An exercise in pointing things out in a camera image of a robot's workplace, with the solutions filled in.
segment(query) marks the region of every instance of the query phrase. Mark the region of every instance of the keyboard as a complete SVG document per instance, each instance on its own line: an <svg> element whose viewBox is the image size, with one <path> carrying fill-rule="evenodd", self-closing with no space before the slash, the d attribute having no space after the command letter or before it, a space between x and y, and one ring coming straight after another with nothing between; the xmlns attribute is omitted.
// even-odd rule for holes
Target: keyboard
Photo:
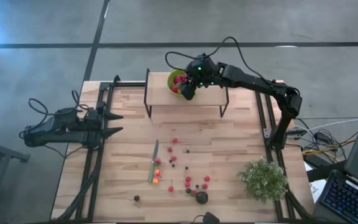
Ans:
<svg viewBox="0 0 358 224"><path fill-rule="evenodd" d="M358 186L349 180L334 176L322 202L350 222L358 223Z"/></svg>

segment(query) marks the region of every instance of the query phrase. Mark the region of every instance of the bowl of fruit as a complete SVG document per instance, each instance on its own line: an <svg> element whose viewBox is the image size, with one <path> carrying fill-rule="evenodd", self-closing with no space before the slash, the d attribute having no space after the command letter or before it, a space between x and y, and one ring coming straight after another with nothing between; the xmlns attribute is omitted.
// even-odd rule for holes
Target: bowl of fruit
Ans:
<svg viewBox="0 0 358 224"><path fill-rule="evenodd" d="M173 70L171 74L168 76L168 88L172 93L182 96L180 92L180 87L183 83L187 81L187 75L184 71L181 70Z"/></svg>

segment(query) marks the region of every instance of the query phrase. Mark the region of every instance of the green bowl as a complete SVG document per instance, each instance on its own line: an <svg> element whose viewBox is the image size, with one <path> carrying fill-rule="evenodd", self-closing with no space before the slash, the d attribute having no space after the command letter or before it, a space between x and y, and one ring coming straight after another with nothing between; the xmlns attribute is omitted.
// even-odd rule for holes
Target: green bowl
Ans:
<svg viewBox="0 0 358 224"><path fill-rule="evenodd" d="M178 93L175 93L174 91L171 90L171 88L173 87L173 80L175 79L175 77L180 76L185 74L184 71L181 70L172 70L171 74L169 74L168 76L168 80L167 80L167 84L168 84L168 89L170 90L170 92L172 92L173 94L177 95L177 96L182 96L182 94L180 93L180 90Z"/></svg>

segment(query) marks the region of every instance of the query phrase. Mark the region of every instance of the green plant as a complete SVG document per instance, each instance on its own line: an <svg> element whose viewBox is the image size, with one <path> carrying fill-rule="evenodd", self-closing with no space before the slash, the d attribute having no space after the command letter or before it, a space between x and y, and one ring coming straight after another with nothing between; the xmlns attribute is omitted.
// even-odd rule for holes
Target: green plant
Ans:
<svg viewBox="0 0 358 224"><path fill-rule="evenodd" d="M279 200L287 191L287 177L277 161L267 162L264 158L248 162L238 173L246 183L247 196L265 203L267 200Z"/></svg>

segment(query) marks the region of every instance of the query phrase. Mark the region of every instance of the gray floor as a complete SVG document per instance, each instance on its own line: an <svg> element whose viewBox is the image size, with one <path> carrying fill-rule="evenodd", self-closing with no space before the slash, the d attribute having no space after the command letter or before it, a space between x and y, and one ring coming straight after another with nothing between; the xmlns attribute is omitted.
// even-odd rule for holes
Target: gray floor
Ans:
<svg viewBox="0 0 358 224"><path fill-rule="evenodd" d="M92 43L103 0L0 1L0 44ZM112 0L102 43L358 41L358 0ZM146 68L167 71L172 49L99 49L91 80L144 80ZM197 55L211 48L174 49ZM358 117L358 47L243 48L249 65L266 78L300 89L300 118L310 127ZM17 137L41 115L27 106L34 97L50 111L73 104L91 49L0 49L0 144L31 153L27 164L13 161L0 191L0 223L48 220L62 158L48 149L28 148ZM170 58L184 67L186 58ZM241 68L238 51L213 57ZM327 127L338 141L358 122ZM57 146L62 152L65 146Z"/></svg>

